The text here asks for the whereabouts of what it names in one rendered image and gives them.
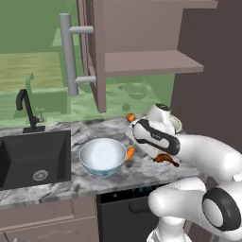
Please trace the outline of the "orange carrot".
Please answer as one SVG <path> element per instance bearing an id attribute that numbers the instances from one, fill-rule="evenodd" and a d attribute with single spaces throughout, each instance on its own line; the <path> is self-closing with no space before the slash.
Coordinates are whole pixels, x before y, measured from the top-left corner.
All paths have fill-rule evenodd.
<path id="1" fill-rule="evenodd" d="M 136 150 L 136 145 L 132 145 L 131 147 L 128 148 L 127 155 L 125 158 L 126 161 L 129 160 L 134 155 L 135 150 Z"/>

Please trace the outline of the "brown drawer front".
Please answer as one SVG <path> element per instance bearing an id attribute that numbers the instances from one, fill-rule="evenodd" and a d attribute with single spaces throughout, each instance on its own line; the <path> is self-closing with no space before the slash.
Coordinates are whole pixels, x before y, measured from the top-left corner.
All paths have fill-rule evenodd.
<path id="1" fill-rule="evenodd" d="M 95 215 L 95 197 L 85 196 L 0 210 L 0 231 L 26 225 Z"/>

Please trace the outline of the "black sink basin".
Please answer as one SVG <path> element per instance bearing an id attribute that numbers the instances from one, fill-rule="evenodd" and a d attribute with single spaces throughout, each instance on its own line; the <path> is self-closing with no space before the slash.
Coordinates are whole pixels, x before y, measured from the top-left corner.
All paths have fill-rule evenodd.
<path id="1" fill-rule="evenodd" d="M 70 180 L 70 130 L 0 137 L 0 191 Z"/>

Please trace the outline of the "large white bowl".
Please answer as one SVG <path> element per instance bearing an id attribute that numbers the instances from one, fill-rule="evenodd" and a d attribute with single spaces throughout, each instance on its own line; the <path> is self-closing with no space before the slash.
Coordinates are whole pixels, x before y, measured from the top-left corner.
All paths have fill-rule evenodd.
<path id="1" fill-rule="evenodd" d="M 79 160 L 91 174 L 106 178 L 123 166 L 127 150 L 120 142 L 98 138 L 86 143 L 79 151 Z"/>

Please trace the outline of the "brown wall cupboard with shelf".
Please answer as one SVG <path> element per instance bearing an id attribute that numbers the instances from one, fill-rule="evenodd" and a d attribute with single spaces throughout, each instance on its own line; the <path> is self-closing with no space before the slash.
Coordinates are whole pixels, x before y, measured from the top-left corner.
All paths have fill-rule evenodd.
<path id="1" fill-rule="evenodd" d="M 178 50 L 185 9 L 217 0 L 97 0 L 108 78 L 198 73 L 203 65 Z"/>

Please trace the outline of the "black dishwasher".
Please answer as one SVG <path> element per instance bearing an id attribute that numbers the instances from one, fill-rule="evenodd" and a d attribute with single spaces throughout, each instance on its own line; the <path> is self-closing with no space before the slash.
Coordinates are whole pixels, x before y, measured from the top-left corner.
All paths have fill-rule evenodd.
<path id="1" fill-rule="evenodd" d="M 129 203 L 134 201 L 148 206 L 148 195 L 161 184 L 133 188 L 96 196 L 100 242 L 147 242 L 148 235 L 158 224 L 159 218 L 149 209 L 134 215 Z"/>

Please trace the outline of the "dark brown tall cabinet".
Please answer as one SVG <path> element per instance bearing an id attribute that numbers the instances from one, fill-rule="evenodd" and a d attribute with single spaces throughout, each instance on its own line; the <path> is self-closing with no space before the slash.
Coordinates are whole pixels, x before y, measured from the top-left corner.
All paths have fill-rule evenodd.
<path id="1" fill-rule="evenodd" d="M 184 130 L 242 152 L 242 0 L 183 12 L 179 50 L 204 71 L 175 76 L 172 112 Z"/>

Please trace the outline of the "brown base cupboard door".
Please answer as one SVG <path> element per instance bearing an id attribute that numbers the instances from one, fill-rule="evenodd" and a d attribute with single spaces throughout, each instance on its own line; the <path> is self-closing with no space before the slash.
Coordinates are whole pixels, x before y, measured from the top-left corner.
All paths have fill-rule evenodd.
<path id="1" fill-rule="evenodd" d="M 96 217 L 5 232 L 8 242 L 99 242 Z"/>

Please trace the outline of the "brown chicken drumstick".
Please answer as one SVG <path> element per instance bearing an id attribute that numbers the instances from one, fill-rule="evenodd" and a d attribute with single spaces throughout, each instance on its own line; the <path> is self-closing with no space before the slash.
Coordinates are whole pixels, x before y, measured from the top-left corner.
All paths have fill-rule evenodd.
<path id="1" fill-rule="evenodd" d="M 163 162 L 169 162 L 173 164 L 176 167 L 179 167 L 180 165 L 176 163 L 172 157 L 169 154 L 161 153 L 159 154 L 156 158 L 153 159 L 154 162 L 156 163 L 163 163 Z"/>

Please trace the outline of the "small pale bowl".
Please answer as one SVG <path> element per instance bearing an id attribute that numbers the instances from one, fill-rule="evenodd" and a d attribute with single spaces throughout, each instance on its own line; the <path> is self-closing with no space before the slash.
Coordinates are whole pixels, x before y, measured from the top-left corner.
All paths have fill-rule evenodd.
<path id="1" fill-rule="evenodd" d="M 175 132 L 177 132 L 177 133 L 182 132 L 182 121 L 173 115 L 170 116 L 170 119 L 171 119 L 171 123 L 175 129 Z"/>

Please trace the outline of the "black tap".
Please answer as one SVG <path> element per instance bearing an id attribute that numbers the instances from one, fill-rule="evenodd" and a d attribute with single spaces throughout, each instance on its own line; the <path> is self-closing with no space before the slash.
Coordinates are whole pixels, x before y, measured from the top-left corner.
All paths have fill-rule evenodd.
<path id="1" fill-rule="evenodd" d="M 21 111 L 23 109 L 23 105 L 26 105 L 26 113 L 30 124 L 28 128 L 23 129 L 23 133 L 45 131 L 45 126 L 37 126 L 38 123 L 43 122 L 43 117 L 36 117 L 33 115 L 26 89 L 21 89 L 16 97 L 16 108 L 18 111 Z"/>

